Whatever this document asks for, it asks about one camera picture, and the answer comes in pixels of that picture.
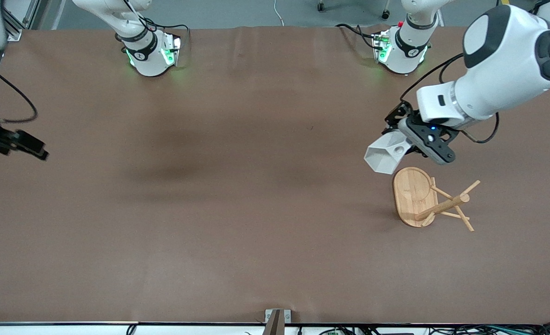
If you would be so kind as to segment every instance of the white cable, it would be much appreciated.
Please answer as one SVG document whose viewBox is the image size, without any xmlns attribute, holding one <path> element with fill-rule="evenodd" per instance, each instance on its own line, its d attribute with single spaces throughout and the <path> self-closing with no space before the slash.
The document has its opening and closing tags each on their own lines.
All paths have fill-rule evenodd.
<svg viewBox="0 0 550 335">
<path fill-rule="evenodd" d="M 283 17 L 281 17 L 281 15 L 279 15 L 279 12 L 277 12 L 277 0 L 275 0 L 275 4 L 273 5 L 273 8 L 275 9 L 275 13 L 279 17 L 279 20 L 281 20 L 281 25 L 283 27 L 285 27 L 285 22 L 283 22 Z"/>
</svg>

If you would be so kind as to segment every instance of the wooden post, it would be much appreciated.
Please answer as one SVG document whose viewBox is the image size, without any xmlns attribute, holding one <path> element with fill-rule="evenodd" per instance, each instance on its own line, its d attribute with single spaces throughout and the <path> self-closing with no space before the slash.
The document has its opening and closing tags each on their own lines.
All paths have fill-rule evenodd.
<svg viewBox="0 0 550 335">
<path fill-rule="evenodd" d="M 421 213 L 415 214 L 415 220 L 421 221 L 430 215 L 430 213 L 438 214 L 441 212 L 445 212 L 455 206 L 459 206 L 460 204 L 464 204 L 466 202 L 469 202 L 470 198 L 468 194 L 461 194 L 458 197 L 455 197 L 453 200 L 446 200 L 443 203 L 439 203 L 436 206 L 432 208 L 428 208 L 427 210 L 424 210 Z"/>
</svg>

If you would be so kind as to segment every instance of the wooden base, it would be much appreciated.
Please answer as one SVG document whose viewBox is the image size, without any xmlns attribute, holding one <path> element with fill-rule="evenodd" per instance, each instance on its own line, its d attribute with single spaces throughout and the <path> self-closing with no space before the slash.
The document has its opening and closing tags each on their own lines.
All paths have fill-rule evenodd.
<svg viewBox="0 0 550 335">
<path fill-rule="evenodd" d="M 407 225 L 426 227 L 434 221 L 434 217 L 415 219 L 415 214 L 438 204 L 438 194 L 430 185 L 436 186 L 434 179 L 417 167 L 405 167 L 394 176 L 392 186 L 398 216 Z"/>
</svg>

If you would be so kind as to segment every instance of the table surface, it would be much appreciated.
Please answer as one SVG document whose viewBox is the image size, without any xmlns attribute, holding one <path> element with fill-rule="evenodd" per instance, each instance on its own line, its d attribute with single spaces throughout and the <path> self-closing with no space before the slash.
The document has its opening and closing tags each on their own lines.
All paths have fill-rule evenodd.
<svg viewBox="0 0 550 335">
<path fill-rule="evenodd" d="M 481 180 L 474 233 L 404 225 L 363 159 L 463 32 L 402 76 L 338 28 L 194 30 L 144 78 L 113 32 L 24 31 L 0 71 L 50 157 L 0 155 L 0 322 L 550 322 L 550 91 L 492 142 L 457 138 L 451 165 L 403 161 L 451 194 Z M 0 81 L 0 115 L 28 112 Z"/>
</svg>

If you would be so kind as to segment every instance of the wooden mug tree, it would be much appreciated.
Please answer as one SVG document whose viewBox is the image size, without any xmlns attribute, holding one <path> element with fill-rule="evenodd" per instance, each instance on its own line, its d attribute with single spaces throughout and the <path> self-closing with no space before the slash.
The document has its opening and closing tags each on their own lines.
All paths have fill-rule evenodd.
<svg viewBox="0 0 550 335">
<path fill-rule="evenodd" d="M 469 192 L 479 183 L 475 181 L 458 196 L 452 197 L 436 187 L 436 180 L 430 178 L 423 170 L 406 167 L 397 172 L 392 183 L 398 216 L 412 227 L 426 227 L 432 223 L 436 215 L 442 214 L 462 219 L 469 231 L 474 231 L 469 218 L 463 214 L 459 206 L 469 202 Z M 438 203 L 438 194 L 447 200 Z M 457 214 L 447 212 L 451 208 L 455 208 Z"/>
</svg>

